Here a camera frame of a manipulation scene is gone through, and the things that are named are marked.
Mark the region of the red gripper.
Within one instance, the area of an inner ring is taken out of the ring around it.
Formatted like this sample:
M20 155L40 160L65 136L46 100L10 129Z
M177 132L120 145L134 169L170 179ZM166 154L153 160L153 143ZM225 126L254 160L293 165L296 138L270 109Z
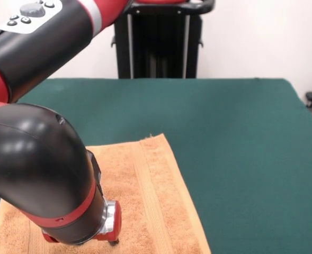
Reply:
M86 243L90 240L119 244L121 207L117 201L91 201L81 204L72 212L60 216L53 228L41 233L46 241L56 243Z

